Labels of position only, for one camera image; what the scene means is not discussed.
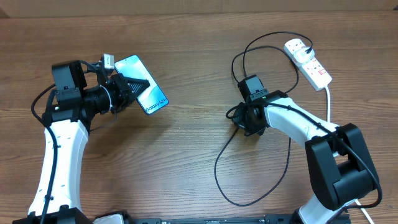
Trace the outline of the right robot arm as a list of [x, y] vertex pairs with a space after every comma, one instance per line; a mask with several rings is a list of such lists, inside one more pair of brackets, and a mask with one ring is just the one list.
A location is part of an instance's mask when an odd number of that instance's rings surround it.
[[269, 93], [257, 75], [238, 83], [243, 102], [233, 107], [233, 123], [245, 136], [262, 135], [266, 128], [282, 131], [306, 152], [313, 197], [292, 215], [268, 215], [266, 223], [348, 223], [341, 214], [357, 208], [354, 201], [377, 190], [379, 178], [359, 128], [338, 126], [296, 105], [283, 91]]

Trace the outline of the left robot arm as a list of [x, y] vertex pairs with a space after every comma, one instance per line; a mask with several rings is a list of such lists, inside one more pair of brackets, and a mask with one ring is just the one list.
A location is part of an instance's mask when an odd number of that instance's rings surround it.
[[118, 114], [149, 88], [146, 79], [114, 74], [114, 60], [72, 60], [52, 65], [54, 84], [45, 112], [45, 155], [39, 186], [28, 215], [18, 223], [90, 223], [80, 203], [83, 152], [96, 114]]

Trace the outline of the Samsung Galaxy smartphone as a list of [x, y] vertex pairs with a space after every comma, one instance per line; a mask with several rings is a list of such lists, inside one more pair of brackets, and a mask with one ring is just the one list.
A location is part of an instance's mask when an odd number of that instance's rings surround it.
[[166, 95], [137, 55], [117, 61], [115, 69], [118, 73], [122, 73], [124, 77], [149, 81], [149, 87], [137, 97], [138, 103], [147, 115], [153, 114], [168, 105], [169, 100]]

